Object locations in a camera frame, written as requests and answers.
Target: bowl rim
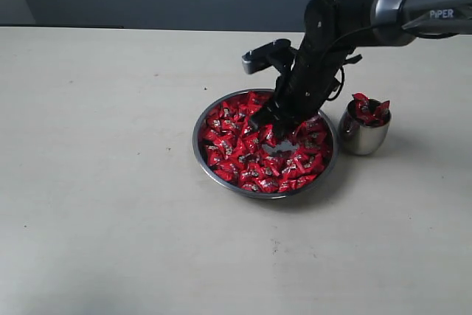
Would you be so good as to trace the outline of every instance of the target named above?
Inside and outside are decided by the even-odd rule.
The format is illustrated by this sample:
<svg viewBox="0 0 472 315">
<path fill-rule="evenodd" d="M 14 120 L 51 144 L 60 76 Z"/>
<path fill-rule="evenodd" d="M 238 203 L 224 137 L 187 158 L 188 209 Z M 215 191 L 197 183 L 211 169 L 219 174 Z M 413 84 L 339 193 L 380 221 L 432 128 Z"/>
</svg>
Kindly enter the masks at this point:
<svg viewBox="0 0 472 315">
<path fill-rule="evenodd" d="M 247 94 L 250 91 L 255 91 L 255 92 L 274 92 L 273 89 L 244 89 L 244 90 L 239 90 L 232 92 L 230 94 L 227 94 L 220 99 L 217 99 L 215 102 L 210 104 L 200 115 L 200 117 L 197 119 L 197 123 L 195 124 L 195 127 L 193 128 L 193 134 L 192 134 L 192 146 L 193 146 L 193 153 L 195 155 L 195 158 L 197 159 L 198 164 L 201 166 L 201 168 L 204 170 L 204 172 L 215 182 L 217 182 L 219 185 L 233 191 L 239 194 L 243 194 L 246 197 L 249 198 L 256 198 L 256 199 L 277 199 L 277 198 L 286 198 L 291 195 L 296 195 L 299 193 L 302 193 L 303 191 L 310 190 L 311 188 L 314 188 L 317 184 L 319 184 L 329 173 L 333 170 L 334 165 L 336 164 L 336 160 L 338 159 L 339 155 L 339 141 L 338 141 L 338 135 L 336 133 L 336 128 L 334 124 L 331 122 L 331 120 L 328 118 L 328 116 L 322 111 L 319 110 L 318 114 L 321 116 L 325 122 L 327 123 L 331 136 L 333 139 L 333 155 L 331 156 L 331 160 L 328 163 L 327 167 L 323 170 L 323 172 L 316 177 L 310 184 L 305 185 L 302 188 L 299 188 L 297 190 L 291 190 L 288 192 L 281 192 L 281 193 L 258 193 L 258 192 L 252 192 L 248 190 L 244 190 L 238 186 L 234 186 L 233 184 L 230 184 L 227 181 L 224 181 L 220 176 L 216 175 L 213 173 L 213 171 L 208 167 L 207 163 L 204 161 L 203 156 L 201 155 L 200 148 L 198 146 L 198 134 L 200 131 L 200 128 L 206 119 L 208 113 L 219 103 L 222 103 L 225 100 L 228 100 L 231 97 L 240 95 L 240 94 Z"/>
</svg>

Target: robotic arm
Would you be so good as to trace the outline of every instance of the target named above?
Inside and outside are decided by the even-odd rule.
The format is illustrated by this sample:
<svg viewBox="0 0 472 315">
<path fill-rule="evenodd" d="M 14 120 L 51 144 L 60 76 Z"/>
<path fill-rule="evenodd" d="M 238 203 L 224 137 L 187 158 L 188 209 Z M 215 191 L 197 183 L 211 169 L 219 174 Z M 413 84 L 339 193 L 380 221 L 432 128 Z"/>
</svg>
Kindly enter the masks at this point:
<svg viewBox="0 0 472 315">
<path fill-rule="evenodd" d="M 281 39 L 243 56 L 247 74 L 270 66 L 280 72 L 274 94 L 249 122 L 255 129 L 272 124 L 281 138 L 314 116 L 339 95 L 343 65 L 360 61 L 360 55 L 348 58 L 356 47 L 405 46 L 415 38 L 458 34 L 472 34 L 472 0 L 311 0 L 298 50 Z"/>
</svg>

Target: table surface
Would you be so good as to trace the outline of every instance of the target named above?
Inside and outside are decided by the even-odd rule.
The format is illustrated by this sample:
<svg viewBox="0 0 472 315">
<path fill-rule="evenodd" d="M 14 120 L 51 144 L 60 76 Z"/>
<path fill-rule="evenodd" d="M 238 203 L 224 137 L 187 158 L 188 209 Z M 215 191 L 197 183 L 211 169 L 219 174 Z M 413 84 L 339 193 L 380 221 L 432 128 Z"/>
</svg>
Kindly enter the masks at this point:
<svg viewBox="0 0 472 315">
<path fill-rule="evenodd" d="M 256 201 L 191 135 L 296 33 L 0 28 L 0 314 L 470 314 L 472 38 L 359 49 L 323 110 L 392 101 L 371 157 Z"/>
</svg>

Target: metal bowl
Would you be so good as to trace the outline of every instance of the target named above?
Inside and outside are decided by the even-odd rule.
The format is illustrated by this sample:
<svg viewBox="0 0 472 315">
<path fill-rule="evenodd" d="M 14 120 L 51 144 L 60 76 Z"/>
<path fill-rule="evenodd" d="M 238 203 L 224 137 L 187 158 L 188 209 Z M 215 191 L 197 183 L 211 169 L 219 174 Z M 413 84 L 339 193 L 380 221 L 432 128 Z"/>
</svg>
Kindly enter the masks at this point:
<svg viewBox="0 0 472 315">
<path fill-rule="evenodd" d="M 288 191 L 286 193 L 258 193 L 258 192 L 252 192 L 248 190 L 244 190 L 242 188 L 239 188 L 238 186 L 234 186 L 233 184 L 230 184 L 227 181 L 224 181 L 220 176 L 216 175 L 213 173 L 213 171 L 207 166 L 206 159 L 204 158 L 206 156 L 206 152 L 204 149 L 204 144 L 203 140 L 201 138 L 201 134 L 203 130 L 206 127 L 205 119 L 207 118 L 208 113 L 217 105 L 222 103 L 223 101 L 228 100 L 231 97 L 237 96 L 237 95 L 242 95 L 242 94 L 247 94 L 250 91 L 255 91 L 255 92 L 273 92 L 274 90 L 272 89 L 247 89 L 247 90 L 241 90 L 241 91 L 236 91 L 233 92 L 232 94 L 228 94 L 218 100 L 216 100 L 214 103 L 212 103 L 208 108 L 201 114 L 201 116 L 198 118 L 197 123 L 195 124 L 195 128 L 193 129 L 193 135 L 192 135 L 192 145 L 193 145 L 193 153 L 195 154 L 195 157 L 201 166 L 202 169 L 204 169 L 205 173 L 212 178 L 214 181 L 219 183 L 221 186 L 228 188 L 231 191 L 234 191 L 236 193 L 239 193 L 241 195 L 244 195 L 246 197 L 250 198 L 258 198 L 258 199 L 275 199 L 275 198 L 284 198 L 288 197 L 291 195 L 296 195 L 297 193 L 301 193 L 306 190 L 311 190 L 318 184 L 322 182 L 322 180 L 333 170 L 334 164 L 336 163 L 336 160 L 338 158 L 338 153 L 339 153 L 339 144 L 338 144 L 338 138 L 336 136 L 336 129 L 333 125 L 333 123 L 330 121 L 330 119 L 324 114 L 321 110 L 319 111 L 319 116 L 324 119 L 324 121 L 327 123 L 327 126 L 331 132 L 331 139 L 333 141 L 333 155 L 331 156 L 331 160 L 324 169 L 324 171 L 316 177 L 310 184 L 305 185 L 302 188 L 299 188 L 298 190 L 292 190 Z"/>
</svg>

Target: metal cup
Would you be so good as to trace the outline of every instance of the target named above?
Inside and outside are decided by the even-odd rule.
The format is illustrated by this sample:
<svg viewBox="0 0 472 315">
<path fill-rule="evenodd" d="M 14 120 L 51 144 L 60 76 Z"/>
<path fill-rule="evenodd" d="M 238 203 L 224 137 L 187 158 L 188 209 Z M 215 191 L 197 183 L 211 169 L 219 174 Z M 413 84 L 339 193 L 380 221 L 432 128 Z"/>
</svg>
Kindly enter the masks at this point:
<svg viewBox="0 0 472 315">
<path fill-rule="evenodd" d="M 371 112 L 381 103 L 377 100 L 369 100 Z M 355 101 L 351 101 L 339 122 L 339 141 L 342 147 L 355 155 L 369 155 L 374 153 L 385 140 L 389 130 L 392 115 L 389 113 L 385 123 L 380 127 L 368 127 L 355 118 Z"/>
</svg>

